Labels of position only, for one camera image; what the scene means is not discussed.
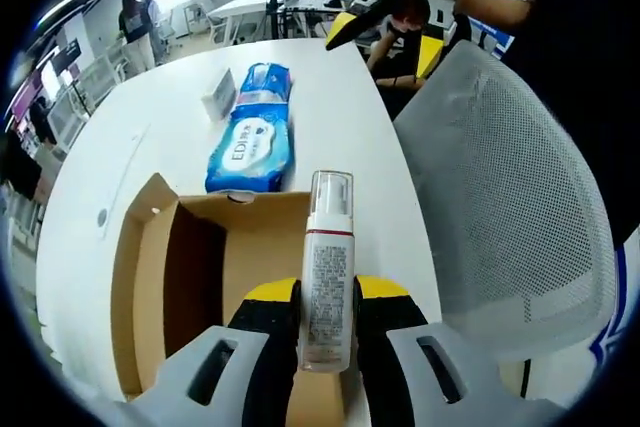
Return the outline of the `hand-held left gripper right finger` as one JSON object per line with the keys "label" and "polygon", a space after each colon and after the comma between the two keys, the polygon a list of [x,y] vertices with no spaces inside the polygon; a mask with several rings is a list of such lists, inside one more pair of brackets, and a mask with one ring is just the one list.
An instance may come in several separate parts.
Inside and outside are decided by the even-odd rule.
{"label": "hand-held left gripper right finger", "polygon": [[511,393],[486,352],[428,322],[399,284],[356,276],[354,314],[372,425],[549,425],[549,401]]}

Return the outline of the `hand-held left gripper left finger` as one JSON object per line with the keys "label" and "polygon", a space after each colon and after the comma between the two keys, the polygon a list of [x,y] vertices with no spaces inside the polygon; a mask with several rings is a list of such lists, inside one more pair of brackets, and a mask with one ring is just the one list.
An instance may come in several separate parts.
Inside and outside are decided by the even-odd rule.
{"label": "hand-held left gripper left finger", "polygon": [[205,330],[130,402],[99,402],[106,426],[282,426],[298,368],[300,282],[250,291],[226,326]]}

